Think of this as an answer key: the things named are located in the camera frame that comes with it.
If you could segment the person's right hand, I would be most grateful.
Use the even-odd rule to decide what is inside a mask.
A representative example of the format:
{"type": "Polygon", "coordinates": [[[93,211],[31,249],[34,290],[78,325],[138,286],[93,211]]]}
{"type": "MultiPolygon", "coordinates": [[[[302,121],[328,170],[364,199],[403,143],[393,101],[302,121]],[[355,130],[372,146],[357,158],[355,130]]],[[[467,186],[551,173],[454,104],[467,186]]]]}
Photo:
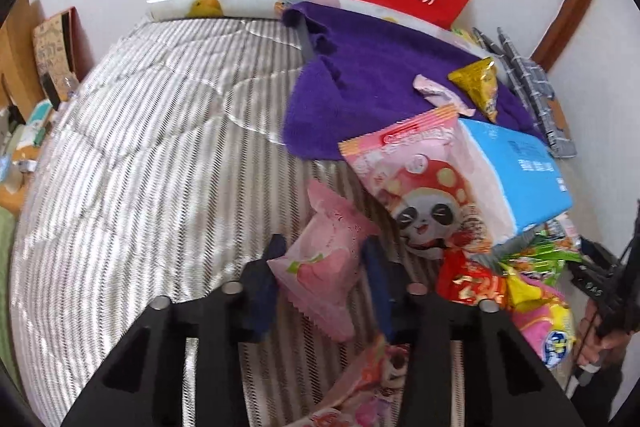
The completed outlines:
{"type": "Polygon", "coordinates": [[[596,365],[600,360],[602,351],[626,347],[629,343],[630,335],[624,331],[613,331],[604,337],[599,337],[596,329],[600,323],[601,317],[598,313],[597,305],[593,300],[589,299],[585,307],[584,317],[580,320],[576,329],[574,359],[579,366],[596,365]]]}

